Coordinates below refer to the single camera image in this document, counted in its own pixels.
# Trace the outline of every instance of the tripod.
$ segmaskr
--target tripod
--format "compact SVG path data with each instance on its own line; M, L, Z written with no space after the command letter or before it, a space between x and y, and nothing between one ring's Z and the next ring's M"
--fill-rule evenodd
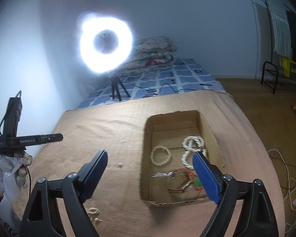
M120 85L124 89L126 95L130 98L129 93L127 92L124 84L122 83L122 81L120 80L120 78L118 76L116 76L114 73L111 73L111 74L109 74L109 78L111 80L112 99L115 99L115 92L116 92L116 96L117 96L118 100L122 101L121 94L118 89L118 85Z

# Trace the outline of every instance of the bed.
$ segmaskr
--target bed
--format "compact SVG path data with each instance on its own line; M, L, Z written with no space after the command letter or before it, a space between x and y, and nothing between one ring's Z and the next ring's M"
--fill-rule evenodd
M120 79L130 94L128 98L120 88L123 100L141 99L157 95L185 93L196 90L216 90L224 92L223 86L193 59L176 59L167 66L154 67L145 72L123 74ZM111 97L111 83L108 78L96 88L78 107L105 105L118 102Z
M184 66L189 65L188 62L184 61ZM42 146L30 171L33 183L42 176L48 180L60 179L77 172L98 149L105 149L109 156L108 166L92 198L84 204L86 208L99 208L99 218L103 221L96 224L96 229L100 236L200 235L215 210L213 202L149 208L141 200L139 191L147 118L191 110L201 112L209 123L229 174L240 181L252 182L259 178L264 182L273 204L279 236L284 236L283 197L273 164L251 123L226 92L197 90L94 105L94 100L89 101L90 107L66 111L62 115L54 133L61 132L64 140ZM28 190L22 190L20 201L12 204L19 217L23 215L27 199ZM63 201L58 204L67 236L73 237ZM226 237L233 235L241 205L241 201L237 202Z

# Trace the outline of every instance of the ring light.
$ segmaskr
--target ring light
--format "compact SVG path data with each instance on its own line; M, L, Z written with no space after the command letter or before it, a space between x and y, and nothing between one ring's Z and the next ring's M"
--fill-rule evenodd
M115 32L118 47L110 54L103 54L94 48L95 36L103 30ZM89 17L82 25L80 54L84 62L95 72L103 73L116 68L128 57L132 48L132 34L125 22L115 18Z

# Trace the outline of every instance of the pearl bracelet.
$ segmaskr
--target pearl bracelet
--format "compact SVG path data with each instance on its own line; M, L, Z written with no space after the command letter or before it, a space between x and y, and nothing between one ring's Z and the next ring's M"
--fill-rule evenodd
M155 151L157 149L162 149L162 150L165 150L168 154L168 157L165 161L161 162L161 163L156 163L155 160L154 160L154 154L155 154ZM169 149L167 147L164 147L164 146L156 146L155 148L152 149L151 153L150 153L150 161L152 164L154 164L155 166L163 166L165 164L167 164L171 159L171 153L169 151Z
M193 147L193 141L196 142L198 149L194 149ZM207 152L206 149L204 148L205 146L205 142L204 139L200 136L188 136L184 139L184 141L182 142L182 147L186 149L186 152L182 155L182 163L185 167L187 167L188 169L194 169L193 166L191 166L189 163L187 163L186 159L187 156L191 153L191 152L202 152L202 154L206 157Z

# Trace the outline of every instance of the white glove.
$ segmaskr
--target white glove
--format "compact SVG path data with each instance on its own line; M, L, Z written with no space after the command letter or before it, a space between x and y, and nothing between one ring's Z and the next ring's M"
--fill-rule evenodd
M27 188L26 175L27 175L27 166L32 164L32 156L24 152L22 158L19 158L19 161L23 164L18 170L16 175L16 183L22 188ZM5 156L0 156L0 195L4 194L4 185L3 185L3 172L12 172L14 168L13 162L7 159Z

